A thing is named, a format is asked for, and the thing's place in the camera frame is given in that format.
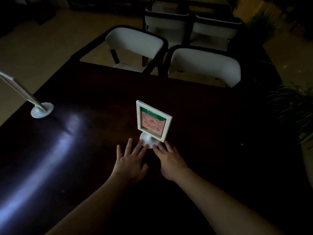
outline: green banner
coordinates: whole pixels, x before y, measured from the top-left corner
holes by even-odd
[[[140,110],[141,110],[142,112],[148,114],[148,115],[153,116],[154,118],[156,118],[156,119],[158,119],[158,120],[161,120],[161,121],[166,120],[166,119],[163,118],[162,116],[159,116],[159,115],[157,115],[157,114],[153,113],[152,111],[147,110],[147,109],[145,109],[145,108],[140,107]]]

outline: white sign holder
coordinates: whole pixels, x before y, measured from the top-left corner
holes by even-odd
[[[141,101],[136,101],[138,129],[142,131],[140,139],[143,146],[148,144],[149,149],[159,141],[164,142],[170,128],[172,116],[163,113]]]
[[[18,80],[0,71],[0,78],[16,90],[22,97],[33,103],[35,107],[31,111],[34,118],[43,118],[49,115],[53,109],[53,104],[49,102],[40,103],[30,92],[23,87]]]

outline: table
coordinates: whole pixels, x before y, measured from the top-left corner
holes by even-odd
[[[206,7],[213,9],[229,9],[229,2],[227,0],[156,0],[170,3],[183,4],[195,7]]]
[[[173,116],[167,140],[200,176],[286,234],[312,231],[299,147],[240,90],[68,61],[35,97],[54,104],[51,115],[32,118],[26,102],[0,127],[1,234],[44,234],[99,188],[116,145],[139,140],[136,100]],[[121,199],[109,233],[212,232],[152,150],[143,163],[147,176]]]

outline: person's right arm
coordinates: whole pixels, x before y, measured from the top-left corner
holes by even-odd
[[[160,142],[159,149],[153,146],[163,176],[177,183],[190,197],[217,235],[283,234],[255,211],[194,173],[175,147],[168,142],[165,145],[167,150]]]

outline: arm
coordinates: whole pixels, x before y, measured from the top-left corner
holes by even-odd
[[[153,150],[161,161],[161,172],[174,181],[203,213],[216,234],[282,234],[274,225],[223,190],[188,168],[175,147],[165,142]]]
[[[148,145],[140,151],[142,146],[140,140],[131,153],[131,143],[130,138],[124,156],[120,145],[117,146],[117,160],[108,180],[54,226],[47,235],[94,234],[102,228],[110,218],[113,207],[123,192],[129,186],[142,180],[148,171],[147,164],[141,168],[141,160]]]

